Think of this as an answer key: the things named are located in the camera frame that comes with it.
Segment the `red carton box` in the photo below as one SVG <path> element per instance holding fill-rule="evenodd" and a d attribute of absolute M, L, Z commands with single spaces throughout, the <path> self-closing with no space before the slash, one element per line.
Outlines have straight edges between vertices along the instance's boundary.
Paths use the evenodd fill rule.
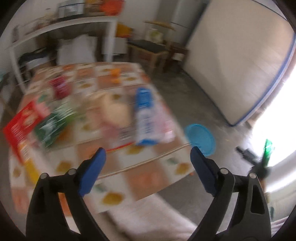
<path fill-rule="evenodd" d="M 23 164 L 21 157 L 23 142 L 27 135 L 51 113 L 46 102 L 33 99 L 23 107 L 13 119 L 4 127 L 3 132 L 18 161 Z"/>

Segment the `blue plastic waste basket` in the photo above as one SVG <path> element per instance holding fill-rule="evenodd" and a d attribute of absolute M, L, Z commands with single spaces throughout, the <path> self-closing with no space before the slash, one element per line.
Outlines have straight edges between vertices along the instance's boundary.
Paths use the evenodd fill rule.
<path fill-rule="evenodd" d="M 215 138 L 205 126 L 196 123 L 188 125 L 185 134 L 191 146 L 198 147 L 204 156 L 208 157 L 215 153 Z"/>

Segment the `green snack package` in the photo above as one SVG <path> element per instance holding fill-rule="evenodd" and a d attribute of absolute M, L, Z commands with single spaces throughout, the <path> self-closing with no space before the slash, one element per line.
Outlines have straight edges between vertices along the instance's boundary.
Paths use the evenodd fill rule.
<path fill-rule="evenodd" d="M 46 101 L 45 104 L 50 113 L 34 128 L 37 146 L 43 149 L 50 148 L 77 115 L 70 98 Z"/>

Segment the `pink plastic wrapper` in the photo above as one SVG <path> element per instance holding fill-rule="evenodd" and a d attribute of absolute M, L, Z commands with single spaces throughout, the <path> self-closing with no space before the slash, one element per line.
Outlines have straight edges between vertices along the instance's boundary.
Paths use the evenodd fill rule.
<path fill-rule="evenodd" d="M 175 137 L 175 124 L 166 108 L 161 103 L 154 105 L 154 129 L 158 143 L 172 142 Z"/>

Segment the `white refrigerator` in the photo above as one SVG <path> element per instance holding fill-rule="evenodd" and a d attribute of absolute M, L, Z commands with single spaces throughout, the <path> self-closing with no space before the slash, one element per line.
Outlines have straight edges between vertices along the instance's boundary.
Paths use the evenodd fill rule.
<path fill-rule="evenodd" d="M 191 29 L 209 1 L 178 1 L 171 23 L 176 30 Z"/>

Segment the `white shelf table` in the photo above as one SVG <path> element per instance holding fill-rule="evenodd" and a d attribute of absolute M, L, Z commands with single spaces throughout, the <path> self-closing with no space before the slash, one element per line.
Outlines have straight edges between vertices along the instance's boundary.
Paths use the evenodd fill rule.
<path fill-rule="evenodd" d="M 18 65 L 18 57 L 16 55 L 16 48 L 23 43 L 34 40 L 36 37 L 39 37 L 43 34 L 51 34 L 56 39 L 72 39 L 77 37 L 81 30 L 78 33 L 74 33 L 75 30 L 78 30 L 79 27 L 89 27 L 90 25 L 103 25 L 105 24 L 105 40 L 104 44 L 105 52 L 104 52 L 104 61 L 111 62 L 113 61 L 113 50 L 115 44 L 115 32 L 116 26 L 118 22 L 117 16 L 85 16 L 81 18 L 60 21 L 54 24 L 50 24 L 41 29 L 35 30 L 29 34 L 20 34 L 19 40 L 12 43 L 9 47 L 10 59 L 13 73 L 16 79 L 22 82 L 22 76 L 20 72 L 20 68 Z"/>

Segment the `white leaning board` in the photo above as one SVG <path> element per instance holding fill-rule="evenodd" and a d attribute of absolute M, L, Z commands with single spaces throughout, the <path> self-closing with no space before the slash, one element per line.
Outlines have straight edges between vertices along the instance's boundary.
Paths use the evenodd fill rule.
<path fill-rule="evenodd" d="M 261 1 L 210 1 L 187 48 L 184 70 L 236 126 L 278 84 L 295 50 L 295 32 L 276 7 Z"/>

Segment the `blue white milk carton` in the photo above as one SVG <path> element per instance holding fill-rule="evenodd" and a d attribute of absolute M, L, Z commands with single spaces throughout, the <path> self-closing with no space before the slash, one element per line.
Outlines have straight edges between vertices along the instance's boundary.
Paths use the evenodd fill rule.
<path fill-rule="evenodd" d="M 152 92 L 140 87 L 135 95 L 135 144 L 153 146 L 159 143 L 160 137 L 156 126 L 156 111 Z"/>

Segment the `wooden stool black seat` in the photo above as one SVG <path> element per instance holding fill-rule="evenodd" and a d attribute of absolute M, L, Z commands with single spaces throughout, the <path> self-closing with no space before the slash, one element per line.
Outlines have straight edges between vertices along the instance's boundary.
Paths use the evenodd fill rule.
<path fill-rule="evenodd" d="M 164 64 L 169 56 L 171 41 L 164 40 L 164 44 L 157 44 L 147 40 L 131 40 L 127 44 L 128 48 L 128 59 L 132 60 L 132 51 L 133 49 L 144 52 L 151 56 L 149 62 L 149 75 L 152 75 L 154 69 L 156 68 L 157 61 L 159 60 L 159 69 L 163 70 Z"/>

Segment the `yellow small carton box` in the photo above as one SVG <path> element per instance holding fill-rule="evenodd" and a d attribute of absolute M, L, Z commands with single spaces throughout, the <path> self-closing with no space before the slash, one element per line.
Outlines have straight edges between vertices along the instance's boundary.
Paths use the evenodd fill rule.
<path fill-rule="evenodd" d="M 40 172 L 38 170 L 38 168 L 36 167 L 34 161 L 32 158 L 28 158 L 24 161 L 24 164 L 23 164 L 26 172 L 27 172 L 27 175 L 29 176 L 30 178 L 30 181 L 36 185 L 38 180 L 39 180 L 39 176 L 40 176 Z"/>

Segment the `tan paper bag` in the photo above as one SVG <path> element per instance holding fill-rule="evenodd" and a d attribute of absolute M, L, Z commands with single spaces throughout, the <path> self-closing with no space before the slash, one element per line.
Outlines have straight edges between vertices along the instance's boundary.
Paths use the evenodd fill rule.
<path fill-rule="evenodd" d="M 110 92 L 100 92 L 96 101 L 101 108 L 103 119 L 117 128 L 126 128 L 132 123 L 132 111 L 127 103 L 116 101 Z"/>

